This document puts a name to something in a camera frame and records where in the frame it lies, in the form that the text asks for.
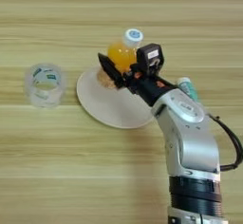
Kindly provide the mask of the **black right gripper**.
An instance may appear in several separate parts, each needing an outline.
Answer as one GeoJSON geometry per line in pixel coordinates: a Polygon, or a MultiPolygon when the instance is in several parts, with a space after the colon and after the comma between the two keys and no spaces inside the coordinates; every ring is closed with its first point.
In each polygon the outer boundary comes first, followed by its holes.
{"type": "Polygon", "coordinates": [[[132,64],[126,72],[120,72],[106,55],[99,53],[98,58],[102,69],[118,89],[126,87],[149,106],[153,106],[161,96],[177,88],[157,73],[150,74],[149,70],[142,69],[139,63],[132,64]]]}

